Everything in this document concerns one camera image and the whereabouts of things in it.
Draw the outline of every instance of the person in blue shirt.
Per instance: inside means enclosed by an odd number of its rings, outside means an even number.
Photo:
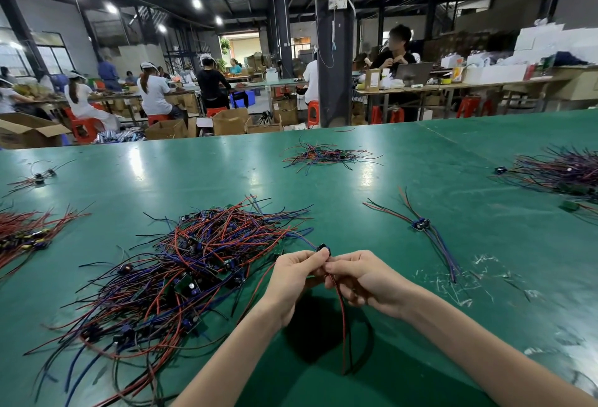
[[[238,75],[241,73],[241,65],[239,65],[239,63],[237,62],[237,59],[231,59],[230,60],[230,65],[232,65],[232,67],[230,68],[230,72],[233,75]]]
[[[112,58],[106,56],[103,61],[97,64],[97,74],[104,82],[106,89],[113,92],[122,92],[123,88],[118,84],[118,73],[114,63],[110,62]]]

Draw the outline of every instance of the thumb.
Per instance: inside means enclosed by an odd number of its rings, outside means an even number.
[[[314,270],[318,269],[324,262],[330,257],[330,252],[327,248],[322,248],[318,252],[314,252],[311,256],[305,259],[303,262],[299,262],[298,266],[305,272],[305,275],[309,275]]]
[[[360,278],[365,275],[365,267],[361,260],[335,260],[327,262],[324,270],[330,275],[353,276]]]

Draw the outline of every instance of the electrical outlet box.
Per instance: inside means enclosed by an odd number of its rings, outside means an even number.
[[[328,10],[345,10],[348,5],[348,0],[328,0]]]

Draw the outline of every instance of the white pants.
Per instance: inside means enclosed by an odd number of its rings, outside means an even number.
[[[96,118],[104,125],[105,130],[120,130],[120,121],[118,117],[113,114],[109,114],[106,111],[102,111],[101,109],[95,109],[94,107],[90,106],[89,108],[84,109],[82,112],[80,111],[75,113],[75,111],[73,111],[73,114],[77,118]]]

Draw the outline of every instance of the white t-shirt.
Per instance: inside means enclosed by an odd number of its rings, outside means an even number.
[[[69,106],[71,107],[71,110],[73,111],[73,114],[75,115],[75,117],[79,118],[83,118],[83,114],[85,114],[86,111],[89,111],[90,108],[93,109],[93,106],[91,106],[89,104],[89,101],[87,101],[87,97],[89,97],[89,94],[93,92],[92,88],[87,86],[86,84],[77,84],[77,98],[79,99],[78,103],[75,103],[74,101],[71,100],[71,95],[70,95],[70,84],[64,87],[64,94],[66,95],[66,101],[69,102]]]
[[[305,68],[305,72],[303,73],[303,78],[309,82],[309,86],[307,87],[307,92],[305,93],[305,103],[310,101],[319,101],[320,100],[320,92],[318,89],[318,61],[313,60],[307,64]]]
[[[148,78],[148,93],[141,88],[141,78],[137,81],[139,93],[141,94],[141,107],[148,116],[156,114],[170,114],[172,105],[164,98],[164,93],[170,92],[166,79],[159,76],[150,76]]]
[[[5,89],[0,87],[0,114],[9,114],[14,112],[14,102],[11,99],[12,95],[18,95],[13,89]]]

